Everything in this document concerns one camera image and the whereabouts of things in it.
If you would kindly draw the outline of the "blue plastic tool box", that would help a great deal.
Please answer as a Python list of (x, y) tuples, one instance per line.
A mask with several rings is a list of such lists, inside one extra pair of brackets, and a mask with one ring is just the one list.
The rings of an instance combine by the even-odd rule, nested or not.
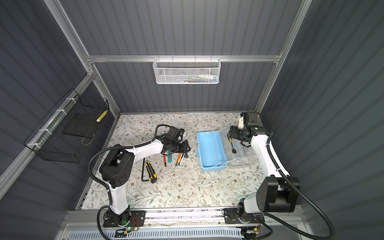
[(227, 138), (229, 128), (225, 127), (218, 131), (199, 132), (197, 134), (197, 157), (200, 160), (203, 172), (218, 172), (225, 168), (246, 168), (256, 163), (255, 151), (241, 145), (239, 140), (233, 139), (233, 145), (237, 153), (232, 153)]

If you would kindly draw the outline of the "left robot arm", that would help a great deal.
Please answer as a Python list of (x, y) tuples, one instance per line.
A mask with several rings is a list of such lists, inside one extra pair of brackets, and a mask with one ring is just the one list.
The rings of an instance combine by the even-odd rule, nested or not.
[(184, 140), (184, 129), (169, 125), (158, 125), (154, 137), (148, 142), (123, 147), (115, 145), (109, 150), (107, 157), (100, 165), (101, 183), (105, 185), (109, 196), (109, 209), (117, 216), (125, 214), (129, 209), (126, 185), (130, 179), (134, 164), (157, 154), (186, 154), (191, 148)]

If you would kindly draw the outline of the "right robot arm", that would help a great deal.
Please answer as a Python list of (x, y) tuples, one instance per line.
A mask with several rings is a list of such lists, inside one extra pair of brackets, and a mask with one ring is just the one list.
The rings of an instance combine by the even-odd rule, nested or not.
[(298, 193), (283, 176), (293, 185), (300, 187), (298, 178), (290, 177), (283, 167), (272, 145), (274, 126), (268, 129), (261, 125), (257, 112), (242, 112), (238, 126), (231, 126), (230, 139), (239, 140), (245, 148), (252, 148), (256, 153), (264, 172), (264, 180), (257, 192), (241, 199), (238, 203), (238, 215), (255, 213), (292, 213), (297, 204)]

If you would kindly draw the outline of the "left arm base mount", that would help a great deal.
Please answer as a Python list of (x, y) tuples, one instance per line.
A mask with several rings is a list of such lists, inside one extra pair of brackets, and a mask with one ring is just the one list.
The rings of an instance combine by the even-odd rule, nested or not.
[(104, 228), (137, 228), (144, 225), (146, 211), (125, 211), (121, 215), (115, 214), (112, 210), (107, 210), (103, 216)]

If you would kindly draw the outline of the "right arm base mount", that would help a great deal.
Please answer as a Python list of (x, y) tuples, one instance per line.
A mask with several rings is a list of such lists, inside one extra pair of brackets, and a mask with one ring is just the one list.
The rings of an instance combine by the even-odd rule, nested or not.
[(224, 208), (221, 210), (221, 213), (224, 216), (225, 223), (227, 225), (235, 225), (235, 224), (260, 225), (261, 221), (264, 222), (263, 216), (260, 216), (259, 219), (257, 219), (254, 214), (240, 213), (236, 208)]

